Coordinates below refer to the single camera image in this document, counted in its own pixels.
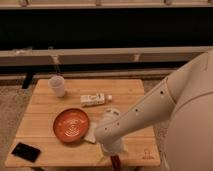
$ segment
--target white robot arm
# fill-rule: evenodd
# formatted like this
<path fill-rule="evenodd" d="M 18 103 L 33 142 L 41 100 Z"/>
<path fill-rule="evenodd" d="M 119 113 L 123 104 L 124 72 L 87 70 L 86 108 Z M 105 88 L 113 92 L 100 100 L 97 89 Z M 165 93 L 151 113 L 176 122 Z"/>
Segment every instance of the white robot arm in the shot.
<path fill-rule="evenodd" d="M 122 149 L 121 137 L 166 119 L 170 170 L 212 171 L 213 51 L 166 77 L 127 112 L 107 110 L 95 136 L 105 155 L 115 155 Z"/>

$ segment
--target floor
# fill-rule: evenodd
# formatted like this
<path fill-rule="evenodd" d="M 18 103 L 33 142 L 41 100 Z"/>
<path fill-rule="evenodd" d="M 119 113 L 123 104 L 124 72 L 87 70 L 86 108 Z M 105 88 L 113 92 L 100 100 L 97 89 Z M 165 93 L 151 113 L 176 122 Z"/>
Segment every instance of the floor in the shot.
<path fill-rule="evenodd" d="M 160 80 L 143 80 L 145 91 L 149 91 Z M 0 171 L 29 171 L 31 169 L 5 168 L 4 161 L 9 147 L 15 136 L 17 127 L 21 121 L 25 108 L 29 102 L 35 87 L 36 80 L 26 90 L 21 89 L 23 80 L 4 80 L 0 81 Z M 162 122 L 154 126 L 157 144 L 160 155 L 163 153 L 163 142 L 168 127 L 168 122 Z M 124 171 L 134 170 L 135 168 L 124 168 Z M 45 168 L 47 171 L 73 171 L 77 168 Z M 109 171 L 111 168 L 78 168 L 86 171 Z M 137 168 L 138 171 L 164 171 L 163 166 Z"/>

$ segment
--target smartphone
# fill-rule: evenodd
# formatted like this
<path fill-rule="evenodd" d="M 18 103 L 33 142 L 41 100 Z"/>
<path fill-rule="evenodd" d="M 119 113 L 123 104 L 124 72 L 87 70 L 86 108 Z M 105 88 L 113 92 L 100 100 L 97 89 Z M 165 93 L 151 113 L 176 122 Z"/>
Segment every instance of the smartphone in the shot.
<path fill-rule="evenodd" d="M 18 143 L 12 151 L 13 155 L 31 162 L 35 162 L 40 153 L 41 151 L 39 149 L 23 143 Z"/>

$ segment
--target white paper cup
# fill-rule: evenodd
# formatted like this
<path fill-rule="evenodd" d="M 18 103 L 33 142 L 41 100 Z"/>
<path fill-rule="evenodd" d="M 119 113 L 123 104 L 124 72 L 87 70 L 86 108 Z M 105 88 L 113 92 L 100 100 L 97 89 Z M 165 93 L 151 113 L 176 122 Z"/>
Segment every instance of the white paper cup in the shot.
<path fill-rule="evenodd" d="M 53 76 L 48 81 L 48 86 L 53 90 L 57 97 L 63 97 L 65 94 L 64 78 L 62 76 Z"/>

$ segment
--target plate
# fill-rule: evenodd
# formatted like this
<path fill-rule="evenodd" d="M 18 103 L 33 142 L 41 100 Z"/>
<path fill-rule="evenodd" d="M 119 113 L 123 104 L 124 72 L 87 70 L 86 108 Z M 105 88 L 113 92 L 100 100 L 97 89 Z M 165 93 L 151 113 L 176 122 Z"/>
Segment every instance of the plate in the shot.
<path fill-rule="evenodd" d="M 89 129 L 87 114 L 78 108 L 61 112 L 53 123 L 53 131 L 62 142 L 74 142 L 81 139 Z"/>

